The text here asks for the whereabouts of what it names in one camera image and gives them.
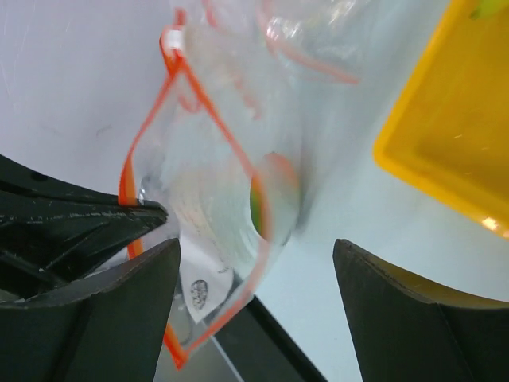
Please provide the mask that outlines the clear orange-zipper zip bag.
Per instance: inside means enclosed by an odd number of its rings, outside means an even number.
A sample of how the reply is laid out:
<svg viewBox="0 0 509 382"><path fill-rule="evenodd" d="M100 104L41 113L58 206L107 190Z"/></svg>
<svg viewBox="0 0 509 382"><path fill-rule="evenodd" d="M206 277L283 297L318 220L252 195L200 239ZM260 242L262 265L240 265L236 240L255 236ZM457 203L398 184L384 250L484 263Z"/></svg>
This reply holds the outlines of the clear orange-zipper zip bag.
<svg viewBox="0 0 509 382"><path fill-rule="evenodd" d="M287 245L272 242L258 166L289 159L302 232L344 141L343 96L361 81L375 1L175 1L161 31L165 77L119 182L124 205L167 221L130 257L177 239L163 344L177 369L255 295Z"/></svg>

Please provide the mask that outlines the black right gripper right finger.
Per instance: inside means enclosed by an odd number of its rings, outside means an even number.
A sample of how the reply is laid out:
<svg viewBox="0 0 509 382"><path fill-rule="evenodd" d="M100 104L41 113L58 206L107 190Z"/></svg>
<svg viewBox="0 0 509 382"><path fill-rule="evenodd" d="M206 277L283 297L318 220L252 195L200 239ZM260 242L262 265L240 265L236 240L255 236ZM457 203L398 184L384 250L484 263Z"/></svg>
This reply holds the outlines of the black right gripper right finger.
<svg viewBox="0 0 509 382"><path fill-rule="evenodd" d="M506 381L508 304L338 239L333 262L365 381Z"/></svg>

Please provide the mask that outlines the orange green toy mango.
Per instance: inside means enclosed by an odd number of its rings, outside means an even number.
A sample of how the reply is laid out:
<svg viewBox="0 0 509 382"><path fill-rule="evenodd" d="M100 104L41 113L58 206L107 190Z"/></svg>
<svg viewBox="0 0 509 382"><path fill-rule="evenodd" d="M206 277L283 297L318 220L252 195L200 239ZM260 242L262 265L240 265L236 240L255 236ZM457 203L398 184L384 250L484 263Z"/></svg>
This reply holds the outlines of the orange green toy mango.
<svg viewBox="0 0 509 382"><path fill-rule="evenodd" d="M300 213L298 175L289 159L275 152L263 157L258 171L265 186L272 216L272 242L284 245L289 240Z"/></svg>

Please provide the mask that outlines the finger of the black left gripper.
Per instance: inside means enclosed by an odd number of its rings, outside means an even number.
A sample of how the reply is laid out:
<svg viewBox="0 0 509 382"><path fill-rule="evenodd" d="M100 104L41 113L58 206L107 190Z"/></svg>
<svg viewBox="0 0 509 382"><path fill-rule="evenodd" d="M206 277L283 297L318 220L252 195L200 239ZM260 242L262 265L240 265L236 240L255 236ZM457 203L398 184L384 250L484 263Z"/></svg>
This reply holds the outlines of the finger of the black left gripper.
<svg viewBox="0 0 509 382"><path fill-rule="evenodd" d="M93 273L162 226L156 202L123 206L1 158L1 293L31 298Z"/></svg>

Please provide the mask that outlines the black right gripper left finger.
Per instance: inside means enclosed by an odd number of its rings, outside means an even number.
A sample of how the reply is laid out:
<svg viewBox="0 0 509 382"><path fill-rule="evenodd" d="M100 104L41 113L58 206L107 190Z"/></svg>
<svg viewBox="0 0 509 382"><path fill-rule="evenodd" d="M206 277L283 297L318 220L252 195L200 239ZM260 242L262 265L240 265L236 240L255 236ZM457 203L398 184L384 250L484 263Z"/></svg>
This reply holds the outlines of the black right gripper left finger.
<svg viewBox="0 0 509 382"><path fill-rule="evenodd" d="M1 304L3 381L151 381L181 251L166 240L128 262Z"/></svg>

